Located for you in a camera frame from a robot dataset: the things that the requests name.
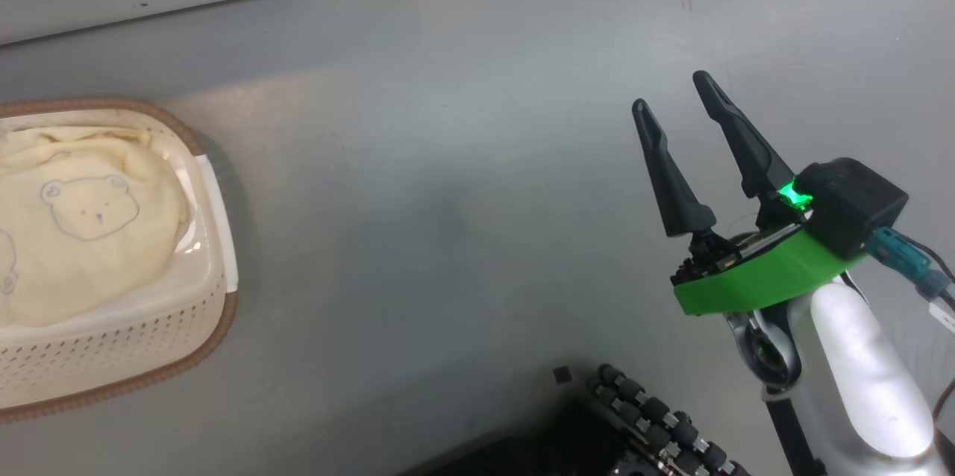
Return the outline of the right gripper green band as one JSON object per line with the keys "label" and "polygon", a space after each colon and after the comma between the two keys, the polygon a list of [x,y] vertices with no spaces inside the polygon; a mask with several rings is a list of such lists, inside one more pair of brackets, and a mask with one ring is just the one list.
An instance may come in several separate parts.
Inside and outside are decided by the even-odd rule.
{"label": "right gripper green band", "polygon": [[808,234],[812,196],[783,188],[795,177],[790,166],[709,72],[693,72],[692,80],[707,115],[723,131],[743,193],[748,198],[777,193],[770,207],[795,220],[731,240],[714,232],[712,208],[699,203],[669,153],[668,137],[654,112],[644,99],[637,99],[632,116],[665,234],[693,234],[689,258],[671,276],[683,313],[705,316],[768,308],[806,295],[862,261],[863,251],[839,257]]}

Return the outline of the cream bear print garment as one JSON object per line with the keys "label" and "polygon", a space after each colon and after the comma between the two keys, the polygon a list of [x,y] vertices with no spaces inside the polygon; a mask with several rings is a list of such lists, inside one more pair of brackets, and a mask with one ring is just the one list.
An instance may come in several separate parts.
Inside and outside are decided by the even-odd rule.
{"label": "cream bear print garment", "polygon": [[152,283],[190,217],[148,131],[0,135],[0,325],[52,325]]}

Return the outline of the cream perforated laundry basket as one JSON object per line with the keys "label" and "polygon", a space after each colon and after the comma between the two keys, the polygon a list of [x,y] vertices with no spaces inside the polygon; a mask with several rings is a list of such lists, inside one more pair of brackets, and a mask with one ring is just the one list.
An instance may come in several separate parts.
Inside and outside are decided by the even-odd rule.
{"label": "cream perforated laundry basket", "polygon": [[173,113],[129,98],[0,104],[0,135],[45,126],[150,133],[176,171],[190,221],[150,285],[41,328],[0,327],[0,426],[98,404],[183,374],[228,335],[239,275],[228,211],[204,143]]}

